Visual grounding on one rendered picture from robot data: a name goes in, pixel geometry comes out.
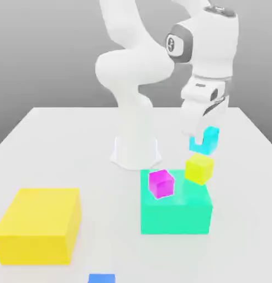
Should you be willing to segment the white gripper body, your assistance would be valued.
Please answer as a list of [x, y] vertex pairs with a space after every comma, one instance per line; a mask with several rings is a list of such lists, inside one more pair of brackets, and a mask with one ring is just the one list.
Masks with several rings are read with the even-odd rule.
[[229, 104], [229, 96], [200, 103], [185, 99], [181, 106], [182, 132], [190, 137], [201, 135], [207, 127], [219, 127]]

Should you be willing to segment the small cyan cube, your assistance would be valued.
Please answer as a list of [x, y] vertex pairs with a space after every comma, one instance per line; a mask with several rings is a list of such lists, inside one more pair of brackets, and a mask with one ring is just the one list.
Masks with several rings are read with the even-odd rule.
[[189, 139], [189, 150], [196, 153], [211, 155], [218, 145], [219, 128], [208, 127], [203, 134], [203, 142], [201, 145], [195, 143], [195, 138]]

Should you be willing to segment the small yellow cube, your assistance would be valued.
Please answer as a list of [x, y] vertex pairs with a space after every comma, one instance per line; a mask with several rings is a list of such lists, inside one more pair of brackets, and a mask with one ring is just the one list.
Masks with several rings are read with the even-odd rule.
[[204, 185], [213, 174], [214, 160], [202, 154], [194, 154], [186, 161], [185, 179]]

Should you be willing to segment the large yellow box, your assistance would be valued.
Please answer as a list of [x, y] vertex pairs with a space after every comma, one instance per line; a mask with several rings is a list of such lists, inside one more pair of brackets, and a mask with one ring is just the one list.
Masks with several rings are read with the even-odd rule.
[[21, 188], [0, 220], [0, 264], [69, 265], [81, 216], [77, 188]]

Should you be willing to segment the small magenta cube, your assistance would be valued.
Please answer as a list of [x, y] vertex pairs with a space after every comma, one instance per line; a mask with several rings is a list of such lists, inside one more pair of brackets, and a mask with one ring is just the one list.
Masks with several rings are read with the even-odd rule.
[[159, 200], [174, 194], [175, 179], [167, 170], [149, 173], [148, 189]]

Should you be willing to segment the large green box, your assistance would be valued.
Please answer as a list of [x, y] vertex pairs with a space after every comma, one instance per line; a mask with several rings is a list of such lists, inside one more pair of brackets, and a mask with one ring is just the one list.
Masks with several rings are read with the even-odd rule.
[[208, 234], [213, 205], [207, 186], [185, 179], [184, 170], [170, 170], [174, 194], [157, 200], [148, 189], [151, 172], [140, 171], [141, 234]]

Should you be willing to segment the small blue cube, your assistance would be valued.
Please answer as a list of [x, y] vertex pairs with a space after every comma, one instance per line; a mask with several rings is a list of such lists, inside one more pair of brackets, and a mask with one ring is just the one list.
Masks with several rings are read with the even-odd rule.
[[88, 283], [116, 283], [115, 274], [89, 274]]

